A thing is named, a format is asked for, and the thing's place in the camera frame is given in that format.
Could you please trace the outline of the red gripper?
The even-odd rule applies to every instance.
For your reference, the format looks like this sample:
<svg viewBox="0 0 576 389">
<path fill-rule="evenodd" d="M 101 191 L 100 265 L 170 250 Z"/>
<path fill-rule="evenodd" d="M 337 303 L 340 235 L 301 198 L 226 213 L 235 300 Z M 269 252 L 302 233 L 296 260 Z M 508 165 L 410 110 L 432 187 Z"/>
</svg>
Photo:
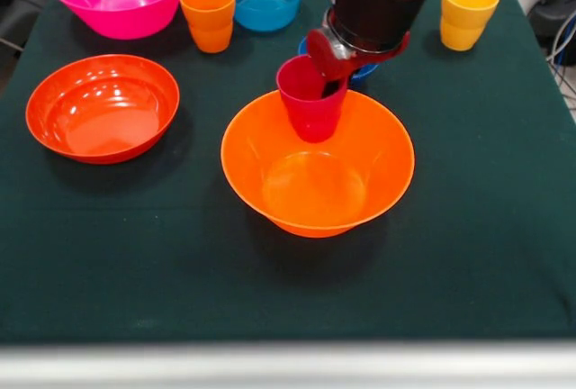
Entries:
<svg viewBox="0 0 576 389">
<path fill-rule="evenodd" d="M 399 56 L 409 45 L 410 32 L 404 34 L 400 44 L 385 52 L 358 50 L 340 41 L 336 34 L 326 28 L 313 29 L 307 35 L 307 52 L 315 68 L 328 81 L 321 92 L 322 97 L 334 95 L 341 87 L 340 79 L 348 78 L 359 68 L 380 64 Z"/>
</svg>

